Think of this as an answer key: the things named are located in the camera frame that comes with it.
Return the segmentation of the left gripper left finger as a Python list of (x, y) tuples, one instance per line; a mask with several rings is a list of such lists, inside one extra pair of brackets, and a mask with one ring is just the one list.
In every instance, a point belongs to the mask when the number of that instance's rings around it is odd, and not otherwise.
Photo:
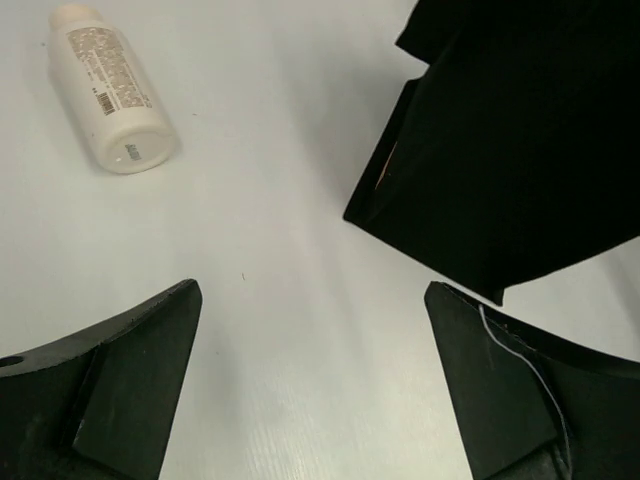
[(2, 478), (158, 478), (201, 308), (187, 279), (2, 358)]

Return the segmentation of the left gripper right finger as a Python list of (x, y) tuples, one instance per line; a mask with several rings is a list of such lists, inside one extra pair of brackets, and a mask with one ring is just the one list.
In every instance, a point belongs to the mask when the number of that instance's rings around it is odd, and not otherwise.
[(638, 478), (638, 363), (443, 282), (424, 301), (473, 478)]

